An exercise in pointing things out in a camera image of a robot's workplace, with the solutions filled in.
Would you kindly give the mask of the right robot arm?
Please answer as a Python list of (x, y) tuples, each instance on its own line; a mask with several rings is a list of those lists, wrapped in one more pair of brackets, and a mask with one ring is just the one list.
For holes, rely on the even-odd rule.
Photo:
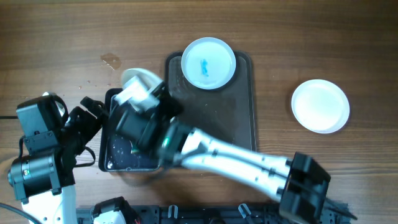
[(204, 170), (248, 185), (279, 203), (294, 223), (319, 223), (322, 210), (355, 219), (327, 196), (330, 174), (312, 157), (272, 156), (219, 140), (175, 120), (181, 106), (160, 87), (128, 87), (114, 97), (115, 132), (166, 169)]

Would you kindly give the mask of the green yellow sponge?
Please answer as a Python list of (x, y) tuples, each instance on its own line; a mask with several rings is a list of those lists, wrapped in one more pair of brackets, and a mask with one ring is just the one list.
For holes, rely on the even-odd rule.
[(137, 154), (139, 152), (140, 150), (137, 148), (137, 146), (134, 143), (131, 143), (131, 154)]

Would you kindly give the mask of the white plate top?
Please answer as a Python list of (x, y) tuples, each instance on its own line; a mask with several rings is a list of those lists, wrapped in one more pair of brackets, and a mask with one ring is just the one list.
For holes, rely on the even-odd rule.
[(223, 40), (203, 37), (186, 47), (180, 65), (190, 84), (202, 90), (215, 90), (232, 79), (236, 56)]

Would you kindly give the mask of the white plate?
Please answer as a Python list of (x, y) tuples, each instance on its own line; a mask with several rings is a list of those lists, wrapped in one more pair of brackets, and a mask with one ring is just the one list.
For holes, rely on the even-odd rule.
[(339, 131), (350, 115), (349, 101), (343, 90), (322, 79), (300, 84), (292, 94), (291, 109), (304, 128), (319, 134)]
[(147, 90), (155, 90), (162, 82), (157, 74), (144, 68), (129, 68), (121, 74), (121, 85), (125, 89), (129, 85), (130, 79), (138, 77)]
[(190, 84), (202, 90), (215, 90), (232, 79), (236, 56), (223, 40), (203, 37), (186, 47), (180, 65)]

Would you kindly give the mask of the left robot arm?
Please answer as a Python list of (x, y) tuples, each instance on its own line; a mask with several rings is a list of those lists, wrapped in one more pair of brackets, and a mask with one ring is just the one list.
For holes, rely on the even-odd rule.
[(28, 150), (8, 172), (19, 212), (31, 223), (77, 223), (73, 170), (108, 117), (104, 103), (86, 96), (69, 111), (59, 96), (45, 95), (19, 104), (16, 114), (19, 149)]

